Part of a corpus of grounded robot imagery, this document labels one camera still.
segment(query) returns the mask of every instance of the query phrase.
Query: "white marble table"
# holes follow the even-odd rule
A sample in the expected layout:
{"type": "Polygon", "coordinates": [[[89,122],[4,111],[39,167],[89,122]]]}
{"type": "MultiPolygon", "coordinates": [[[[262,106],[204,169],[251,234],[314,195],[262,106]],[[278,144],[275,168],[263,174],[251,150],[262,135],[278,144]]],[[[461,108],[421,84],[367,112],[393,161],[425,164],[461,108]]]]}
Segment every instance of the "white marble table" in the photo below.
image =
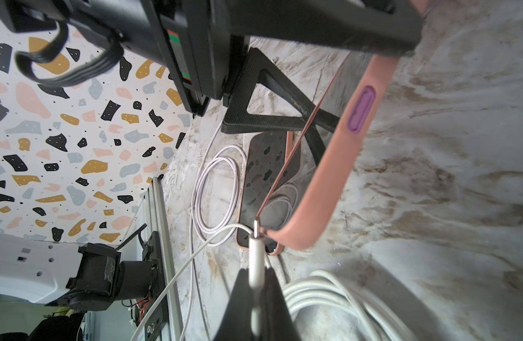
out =
{"type": "MultiPolygon", "coordinates": [[[[274,40],[253,45],[314,101],[347,54],[274,40]]],[[[293,113],[263,89],[250,108],[293,113]]],[[[163,179],[177,267],[188,257],[197,166],[224,112],[212,101],[193,120],[163,179]]],[[[209,158],[245,139],[219,134],[209,158]]],[[[209,176],[209,225],[227,208],[231,181],[223,165],[209,176]]],[[[214,336],[241,257],[234,239],[198,256],[201,304],[195,293],[188,339],[207,338],[200,307],[214,336]]],[[[430,7],[423,41],[401,61],[326,231],[312,248],[285,249],[280,258],[288,279],[326,269],[372,290],[420,340],[523,340],[523,1],[430,7]]],[[[178,288],[185,314],[188,272],[178,288]]],[[[351,330],[332,327],[349,321],[313,308],[297,327],[304,340],[350,339],[351,330]]]]}

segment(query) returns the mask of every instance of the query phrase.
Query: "black strap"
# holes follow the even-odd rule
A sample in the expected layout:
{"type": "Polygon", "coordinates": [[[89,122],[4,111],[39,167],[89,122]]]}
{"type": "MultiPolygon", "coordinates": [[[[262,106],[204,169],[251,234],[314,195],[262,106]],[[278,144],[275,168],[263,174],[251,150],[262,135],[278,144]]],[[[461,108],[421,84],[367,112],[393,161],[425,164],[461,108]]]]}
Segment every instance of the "black strap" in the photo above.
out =
{"type": "Polygon", "coordinates": [[[26,78],[48,87],[73,86],[110,70],[123,56],[119,37],[112,32],[109,37],[110,47],[92,61],[54,78],[37,78],[32,71],[32,63],[51,62],[59,55],[68,39],[68,25],[62,21],[58,21],[57,24],[59,25],[59,34],[46,47],[37,52],[18,51],[15,54],[17,68],[26,78]]]}

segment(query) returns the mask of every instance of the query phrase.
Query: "wire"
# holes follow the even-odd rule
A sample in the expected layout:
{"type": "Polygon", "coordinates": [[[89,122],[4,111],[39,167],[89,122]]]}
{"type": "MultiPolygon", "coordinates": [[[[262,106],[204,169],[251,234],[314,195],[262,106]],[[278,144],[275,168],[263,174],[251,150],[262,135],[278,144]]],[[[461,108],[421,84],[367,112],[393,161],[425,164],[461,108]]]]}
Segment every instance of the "wire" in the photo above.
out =
{"type": "Polygon", "coordinates": [[[123,241],[123,243],[121,243],[121,244],[120,244],[117,248],[115,248],[114,250],[117,251],[117,250],[119,250],[119,249],[122,249],[125,245],[127,245],[128,242],[130,242],[131,240],[133,240],[133,238],[136,237],[136,235],[139,235],[139,236],[140,236],[140,233],[142,232],[142,230],[143,230],[144,228],[146,228],[146,226],[148,226],[147,223],[142,224],[141,227],[139,227],[135,232],[133,232],[132,235],[130,235],[127,239],[125,239],[125,240],[123,241]]]}
{"type": "Polygon", "coordinates": [[[155,311],[155,308],[161,303],[161,301],[163,300],[163,298],[165,298],[165,296],[169,293],[170,289],[172,288],[173,284],[176,282],[176,280],[178,279],[178,277],[184,272],[184,270],[188,267],[188,265],[193,261],[193,259],[201,252],[203,251],[203,249],[208,245],[210,244],[210,242],[212,242],[212,240],[214,240],[217,236],[219,236],[219,234],[221,234],[222,232],[228,230],[228,229],[236,229],[236,228],[241,228],[243,229],[244,231],[246,231],[247,233],[251,234],[252,233],[252,230],[247,227],[247,226],[244,226],[242,224],[229,224],[229,225],[226,225],[222,228],[220,228],[220,230],[211,235],[209,238],[207,238],[207,240],[205,242],[203,242],[203,244],[193,252],[193,254],[186,260],[186,262],[182,265],[182,267],[176,272],[176,275],[174,275],[174,277],[172,277],[172,279],[170,280],[170,282],[166,285],[166,287],[161,291],[161,294],[159,295],[159,297],[157,297],[157,299],[153,302],[152,306],[149,308],[148,312],[146,313],[146,315],[143,316],[142,318],[142,321],[140,322],[140,324],[138,325],[138,327],[136,328],[136,330],[134,331],[133,333],[133,336],[130,338],[130,341],[136,341],[136,339],[138,338],[138,335],[140,334],[140,331],[144,328],[144,326],[146,325],[146,322],[148,321],[149,317],[153,314],[153,312],[155,311]]]}
{"type": "Polygon", "coordinates": [[[416,340],[413,333],[386,304],[366,289],[348,289],[331,273],[316,270],[308,278],[284,286],[282,293],[290,315],[311,305],[326,305],[356,317],[371,341],[416,340]]]}

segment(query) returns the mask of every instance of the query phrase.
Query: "coiled white cable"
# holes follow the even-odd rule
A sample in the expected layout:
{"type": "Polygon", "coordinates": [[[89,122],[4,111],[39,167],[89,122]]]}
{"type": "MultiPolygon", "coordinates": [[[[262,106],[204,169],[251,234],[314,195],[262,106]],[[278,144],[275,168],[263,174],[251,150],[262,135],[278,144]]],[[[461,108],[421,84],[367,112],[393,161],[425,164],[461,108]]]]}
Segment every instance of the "coiled white cable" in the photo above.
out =
{"type": "Polygon", "coordinates": [[[288,283],[282,293],[292,316],[310,305],[326,305],[358,318],[370,341],[416,340],[412,331],[373,293],[352,284],[345,287],[327,271],[316,270],[308,278],[288,283]]]}

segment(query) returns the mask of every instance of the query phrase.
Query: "terrazzo wallpaper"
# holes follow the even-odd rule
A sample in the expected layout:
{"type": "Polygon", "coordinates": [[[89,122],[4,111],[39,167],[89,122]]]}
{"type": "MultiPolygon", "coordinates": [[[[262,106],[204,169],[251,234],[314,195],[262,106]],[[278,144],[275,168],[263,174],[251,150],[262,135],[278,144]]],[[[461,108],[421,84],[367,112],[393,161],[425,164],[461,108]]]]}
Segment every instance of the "terrazzo wallpaper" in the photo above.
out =
{"type": "MultiPolygon", "coordinates": [[[[0,232],[117,244],[192,115],[168,70],[128,51],[106,74],[69,88],[23,77],[14,52],[39,50],[55,35],[14,34],[0,22],[0,232]]],[[[70,27],[66,48],[34,72],[50,78],[99,52],[70,27]]]]}

